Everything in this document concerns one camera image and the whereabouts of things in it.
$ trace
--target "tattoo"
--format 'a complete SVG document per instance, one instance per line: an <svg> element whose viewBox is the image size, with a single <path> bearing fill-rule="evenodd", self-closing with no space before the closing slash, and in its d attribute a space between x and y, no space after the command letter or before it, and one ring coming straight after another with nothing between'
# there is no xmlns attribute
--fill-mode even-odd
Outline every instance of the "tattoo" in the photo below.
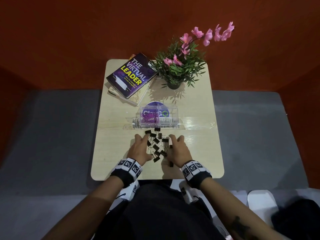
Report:
<svg viewBox="0 0 320 240"><path fill-rule="evenodd" d="M248 234L249 226L245 226L240 222L240 217L236 216L231 224L231 229L234 230L240 238L244 240L259 240L256 236Z"/></svg>

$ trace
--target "wooden table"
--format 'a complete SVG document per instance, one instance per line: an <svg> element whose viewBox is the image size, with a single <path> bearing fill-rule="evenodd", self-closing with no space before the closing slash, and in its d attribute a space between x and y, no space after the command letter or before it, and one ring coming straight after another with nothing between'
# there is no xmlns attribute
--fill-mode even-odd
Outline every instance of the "wooden table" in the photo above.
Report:
<svg viewBox="0 0 320 240"><path fill-rule="evenodd" d="M97 181L105 180L116 163L126 158L134 135L144 135L145 129L133 129L132 119L136 117L139 106L134 106L108 93L110 87L106 77L127 60L112 59L106 63L105 79L102 89L98 128L94 145L91 177ZM214 178L224 174L219 133L214 111L208 66L199 76L195 88L182 83L179 89L161 88L163 79L154 79L140 106L159 101L167 106L176 105L179 113L179 129L161 129L163 134L184 135L185 142L194 160L205 165ZM147 162L139 179L182 179L179 168L170 168L166 159Z"/></svg>

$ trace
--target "black and white marker band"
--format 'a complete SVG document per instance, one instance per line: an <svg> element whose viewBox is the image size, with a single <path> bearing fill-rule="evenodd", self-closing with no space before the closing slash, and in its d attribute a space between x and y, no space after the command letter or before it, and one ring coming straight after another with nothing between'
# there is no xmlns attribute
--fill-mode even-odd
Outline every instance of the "black and white marker band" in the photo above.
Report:
<svg viewBox="0 0 320 240"><path fill-rule="evenodd" d="M198 161L189 161L184 164L181 171L187 183L196 189L200 189L200 184L205 178L212 178L210 171Z"/></svg>
<svg viewBox="0 0 320 240"><path fill-rule="evenodd" d="M141 172L142 166L136 160L125 158L118 162L110 176L119 177L124 184L124 188L127 188L137 180Z"/></svg>

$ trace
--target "purple book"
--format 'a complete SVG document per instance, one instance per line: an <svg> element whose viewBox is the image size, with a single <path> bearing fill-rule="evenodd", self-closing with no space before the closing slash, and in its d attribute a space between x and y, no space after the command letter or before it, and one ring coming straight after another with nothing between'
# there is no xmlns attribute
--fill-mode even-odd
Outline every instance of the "purple book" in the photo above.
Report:
<svg viewBox="0 0 320 240"><path fill-rule="evenodd" d="M151 68L150 60L139 53L106 79L127 99L150 81L156 73Z"/></svg>

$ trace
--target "book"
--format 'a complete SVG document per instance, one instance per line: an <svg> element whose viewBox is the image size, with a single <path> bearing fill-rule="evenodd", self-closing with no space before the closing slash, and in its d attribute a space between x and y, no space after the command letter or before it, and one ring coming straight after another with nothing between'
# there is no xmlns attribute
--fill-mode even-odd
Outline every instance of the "book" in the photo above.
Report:
<svg viewBox="0 0 320 240"><path fill-rule="evenodd" d="M124 98L128 99L148 83L156 71L150 60L142 53L137 54L106 79Z"/></svg>
<svg viewBox="0 0 320 240"><path fill-rule="evenodd" d="M135 106L139 106L143 97L146 95L148 89L150 88L150 85L153 83L153 80L150 80L147 82L147 84L145 84L142 88L140 88L134 95L132 95L130 98L126 99L125 97L123 97L121 94L119 94L119 92L113 87L110 86L110 88L108 89L108 91L114 95L119 97L120 99L123 99L131 104L134 104Z"/></svg>

